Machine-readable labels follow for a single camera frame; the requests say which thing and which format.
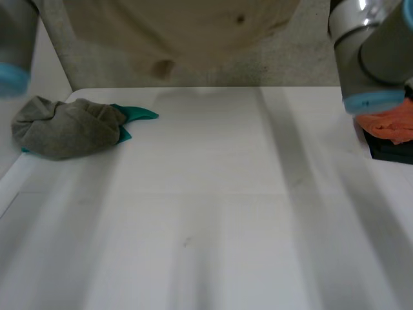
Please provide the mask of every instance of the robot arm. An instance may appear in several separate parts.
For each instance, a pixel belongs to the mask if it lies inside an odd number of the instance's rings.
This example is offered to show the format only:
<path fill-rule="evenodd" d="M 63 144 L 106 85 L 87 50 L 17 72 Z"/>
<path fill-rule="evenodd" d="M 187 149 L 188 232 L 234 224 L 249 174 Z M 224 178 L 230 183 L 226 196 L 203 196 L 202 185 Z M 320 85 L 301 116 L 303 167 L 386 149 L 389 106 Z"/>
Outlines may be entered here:
<path fill-rule="evenodd" d="M 38 19 L 31 0 L 0 1 L 0 98 L 27 91 Z"/>
<path fill-rule="evenodd" d="M 390 110 L 413 77 L 413 0 L 331 0 L 328 27 L 349 114 Z"/>
<path fill-rule="evenodd" d="M 331 0 L 328 25 L 350 114 L 396 107 L 413 76 L 413 0 L 403 0 L 390 14 L 386 2 Z M 27 90 L 38 15 L 33 0 L 0 3 L 0 97 Z"/>

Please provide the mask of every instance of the gray cloth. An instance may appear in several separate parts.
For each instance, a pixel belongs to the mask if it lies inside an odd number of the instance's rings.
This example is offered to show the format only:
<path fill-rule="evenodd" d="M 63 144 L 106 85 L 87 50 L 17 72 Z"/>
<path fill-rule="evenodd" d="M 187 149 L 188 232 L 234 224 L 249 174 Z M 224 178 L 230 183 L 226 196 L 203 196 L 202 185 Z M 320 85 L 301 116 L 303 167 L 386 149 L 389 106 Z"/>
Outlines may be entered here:
<path fill-rule="evenodd" d="M 16 142 L 51 159 L 89 155 L 115 145 L 126 116 L 110 105 L 85 99 L 73 103 L 35 97 L 12 121 Z"/>

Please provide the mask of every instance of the teal cloth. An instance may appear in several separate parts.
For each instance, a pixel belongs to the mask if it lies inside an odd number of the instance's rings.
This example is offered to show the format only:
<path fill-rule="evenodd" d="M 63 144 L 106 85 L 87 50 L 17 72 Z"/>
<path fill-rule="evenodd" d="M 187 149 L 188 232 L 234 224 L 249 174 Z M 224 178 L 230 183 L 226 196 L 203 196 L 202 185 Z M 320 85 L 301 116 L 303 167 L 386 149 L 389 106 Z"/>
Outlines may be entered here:
<path fill-rule="evenodd" d="M 112 107 L 116 108 L 120 113 L 126 116 L 125 124 L 130 123 L 131 121 L 137 121 L 139 119 L 156 119 L 159 117 L 159 114 L 149 111 L 145 108 L 138 107 L 122 107 L 120 105 L 113 104 Z M 120 136 L 117 144 L 128 141 L 132 139 L 131 134 L 124 128 L 120 126 Z"/>

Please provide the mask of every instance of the crumpled towel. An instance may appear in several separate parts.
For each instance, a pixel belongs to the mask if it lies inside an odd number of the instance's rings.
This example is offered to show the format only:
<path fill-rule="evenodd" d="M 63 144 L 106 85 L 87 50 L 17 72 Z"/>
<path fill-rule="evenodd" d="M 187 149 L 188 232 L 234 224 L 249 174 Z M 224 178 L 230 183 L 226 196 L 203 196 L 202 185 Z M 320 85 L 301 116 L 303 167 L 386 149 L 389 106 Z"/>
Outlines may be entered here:
<path fill-rule="evenodd" d="M 359 125 L 372 136 L 401 144 L 413 140 L 413 101 L 405 99 L 393 110 L 364 114 L 356 118 Z"/>
<path fill-rule="evenodd" d="M 158 115 L 137 107 L 101 105 L 85 99 L 73 103 L 35 97 L 12 120 L 12 134 L 23 152 L 61 160 L 89 155 L 131 138 L 122 127 Z"/>

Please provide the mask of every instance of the white table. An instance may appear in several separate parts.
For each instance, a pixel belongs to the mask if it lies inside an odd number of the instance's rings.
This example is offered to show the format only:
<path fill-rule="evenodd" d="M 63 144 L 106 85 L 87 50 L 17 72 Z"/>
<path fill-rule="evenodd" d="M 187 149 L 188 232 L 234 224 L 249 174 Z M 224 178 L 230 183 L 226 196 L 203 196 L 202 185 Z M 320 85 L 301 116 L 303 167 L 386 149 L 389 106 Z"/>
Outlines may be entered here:
<path fill-rule="evenodd" d="M 339 88 L 90 89 L 158 120 L 0 180 L 0 309 L 413 309 L 413 167 Z"/>

